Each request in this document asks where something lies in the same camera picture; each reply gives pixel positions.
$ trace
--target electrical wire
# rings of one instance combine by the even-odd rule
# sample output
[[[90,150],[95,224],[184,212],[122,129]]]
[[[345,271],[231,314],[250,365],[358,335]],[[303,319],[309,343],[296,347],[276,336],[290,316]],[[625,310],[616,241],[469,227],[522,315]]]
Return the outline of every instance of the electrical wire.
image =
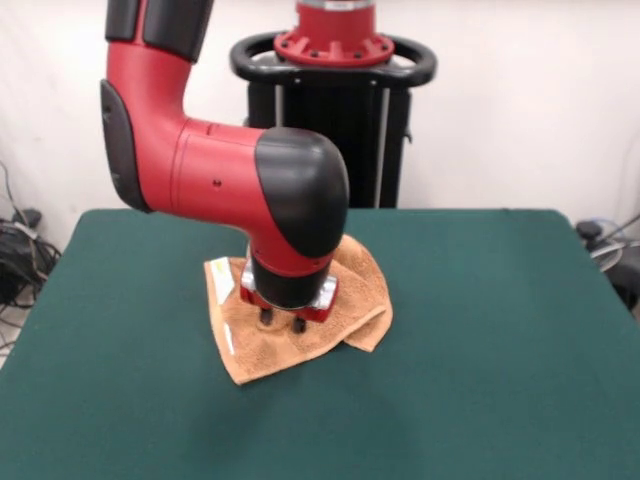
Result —
[[[624,228],[620,228],[620,225],[618,225],[616,222],[614,222],[613,220],[609,219],[609,218],[602,218],[602,217],[597,217],[597,218],[592,218],[591,219],[592,222],[598,223],[600,225],[608,225],[609,227],[613,227],[614,230],[619,231],[620,233],[622,233],[622,235],[620,236],[620,238],[622,240],[629,240],[625,235],[624,235]]]
[[[600,246],[600,245],[604,244],[607,240],[610,240],[613,237],[615,237],[616,235],[618,235],[619,233],[624,232],[627,228],[629,228],[631,225],[633,225],[634,223],[636,223],[639,220],[640,220],[640,213],[638,213],[633,218],[631,218],[631,220],[628,220],[627,222],[623,223],[620,227],[616,228],[613,232],[608,233],[604,237],[600,238],[600,240],[598,240],[598,243],[596,244],[596,246]]]

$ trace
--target red flange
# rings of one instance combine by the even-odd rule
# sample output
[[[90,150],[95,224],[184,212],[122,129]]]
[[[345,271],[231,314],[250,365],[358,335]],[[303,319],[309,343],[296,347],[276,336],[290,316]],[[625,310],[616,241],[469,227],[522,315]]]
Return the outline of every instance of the red flange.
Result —
[[[374,0],[298,0],[297,27],[278,35],[274,47],[293,63],[323,67],[370,67],[394,52],[376,33]]]

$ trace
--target white wall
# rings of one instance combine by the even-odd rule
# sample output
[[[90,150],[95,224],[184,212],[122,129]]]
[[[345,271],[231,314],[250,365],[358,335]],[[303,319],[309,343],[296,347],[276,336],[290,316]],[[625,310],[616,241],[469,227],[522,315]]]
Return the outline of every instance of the white wall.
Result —
[[[403,207],[553,207],[623,219],[640,206],[640,2],[379,0],[382,31],[432,47],[414,93]],[[228,52],[288,28],[293,0],[217,0],[191,115],[240,123]],[[100,124],[106,0],[0,3],[0,158],[14,194],[64,245],[79,215],[119,207]]]

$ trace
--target white label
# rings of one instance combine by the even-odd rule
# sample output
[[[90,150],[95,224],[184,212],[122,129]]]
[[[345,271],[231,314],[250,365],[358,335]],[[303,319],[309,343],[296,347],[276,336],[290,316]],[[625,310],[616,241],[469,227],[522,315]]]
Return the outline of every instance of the white label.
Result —
[[[371,0],[356,0],[352,2],[324,2],[324,9],[330,12],[350,12],[352,10],[360,10],[373,5]]]
[[[209,262],[211,274],[213,275],[213,283],[216,287],[216,298],[218,305],[222,305],[235,287],[233,276],[231,275],[231,264],[229,257],[218,258]]]

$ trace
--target green table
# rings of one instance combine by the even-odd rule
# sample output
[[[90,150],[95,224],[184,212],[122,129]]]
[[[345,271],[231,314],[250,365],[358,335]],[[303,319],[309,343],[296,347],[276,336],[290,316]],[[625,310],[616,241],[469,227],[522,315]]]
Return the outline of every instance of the green table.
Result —
[[[245,387],[202,262],[232,229],[82,217],[0,371],[0,478],[638,479],[640,332],[566,220],[358,211],[394,324]]]

